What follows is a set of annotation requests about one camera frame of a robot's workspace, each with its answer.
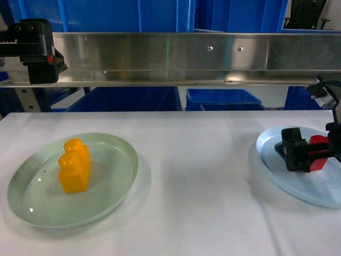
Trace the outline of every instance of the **light blue plate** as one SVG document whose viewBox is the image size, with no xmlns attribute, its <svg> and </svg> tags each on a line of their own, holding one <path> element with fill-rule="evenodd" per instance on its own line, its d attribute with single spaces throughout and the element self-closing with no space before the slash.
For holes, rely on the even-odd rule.
<svg viewBox="0 0 341 256">
<path fill-rule="evenodd" d="M 330 208 L 341 209 L 341 163 L 329 158 L 322 170 L 310 173 L 289 172 L 285 161 L 275 151 L 281 141 L 281 131 L 293 126 L 278 126 L 264 131 L 257 140 L 258 154 L 267 167 L 267 174 L 282 189 L 304 201 Z M 313 135 L 325 133 L 301 128 L 302 138 L 309 141 Z"/>
<path fill-rule="evenodd" d="M 65 194 L 58 179 L 58 159 L 70 138 L 79 138 L 89 146 L 92 172 L 88 191 Z M 7 199 L 14 215 L 30 225 L 78 227 L 108 214 L 126 198 L 138 165 L 135 149 L 119 137 L 104 133 L 74 135 L 30 156 L 14 174 Z"/>
</svg>

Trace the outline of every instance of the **stainless steel beam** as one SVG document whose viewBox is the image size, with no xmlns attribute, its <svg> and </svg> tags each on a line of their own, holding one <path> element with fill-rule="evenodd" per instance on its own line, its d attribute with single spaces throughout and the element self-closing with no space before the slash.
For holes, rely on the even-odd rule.
<svg viewBox="0 0 341 256">
<path fill-rule="evenodd" d="M 69 69 L 42 86 L 303 85 L 341 71 L 338 34 L 55 33 Z M 9 82 L 32 86 L 18 58 Z"/>
</svg>

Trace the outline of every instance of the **white table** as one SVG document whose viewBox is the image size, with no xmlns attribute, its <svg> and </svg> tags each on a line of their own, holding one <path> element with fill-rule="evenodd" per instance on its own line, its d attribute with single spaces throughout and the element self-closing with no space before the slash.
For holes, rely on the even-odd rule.
<svg viewBox="0 0 341 256">
<path fill-rule="evenodd" d="M 340 255 L 341 211 L 305 203 L 264 174 L 255 141 L 277 125 L 324 131 L 330 111 L 10 114 L 0 121 L 1 255 Z M 86 132 L 133 145 L 122 205 L 89 225 L 19 221 L 6 190 L 46 144 Z"/>
</svg>

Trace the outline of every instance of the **green plate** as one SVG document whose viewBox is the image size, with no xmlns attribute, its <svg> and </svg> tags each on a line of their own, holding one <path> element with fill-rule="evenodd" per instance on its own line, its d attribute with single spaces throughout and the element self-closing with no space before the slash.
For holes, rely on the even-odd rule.
<svg viewBox="0 0 341 256">
<path fill-rule="evenodd" d="M 89 146 L 92 173 L 86 192 L 65 194 L 58 179 L 63 145 L 79 138 Z M 71 228 L 95 221 L 128 195 L 139 161 L 134 148 L 110 134 L 85 133 L 56 141 L 30 156 L 14 174 L 7 199 L 14 215 L 37 227 Z"/>
</svg>

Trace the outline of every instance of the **blue crate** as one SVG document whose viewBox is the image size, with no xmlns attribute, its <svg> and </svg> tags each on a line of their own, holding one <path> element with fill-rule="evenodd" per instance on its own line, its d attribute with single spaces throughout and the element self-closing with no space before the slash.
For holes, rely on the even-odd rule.
<svg viewBox="0 0 341 256">
<path fill-rule="evenodd" d="M 194 27 L 231 33 L 280 33 L 288 0 L 197 0 Z"/>
<path fill-rule="evenodd" d="M 98 87 L 67 112 L 180 111 L 177 87 Z"/>
<path fill-rule="evenodd" d="M 43 18 L 54 32 L 193 32 L 192 0 L 8 0 L 14 21 Z"/>
<path fill-rule="evenodd" d="M 188 89 L 186 110 L 200 111 L 203 104 L 259 105 L 262 101 L 242 89 Z"/>
<path fill-rule="evenodd" d="M 310 93 L 302 86 L 290 86 L 283 110 L 321 110 Z"/>
<path fill-rule="evenodd" d="M 202 111 L 266 110 L 262 104 L 201 104 Z"/>
</svg>

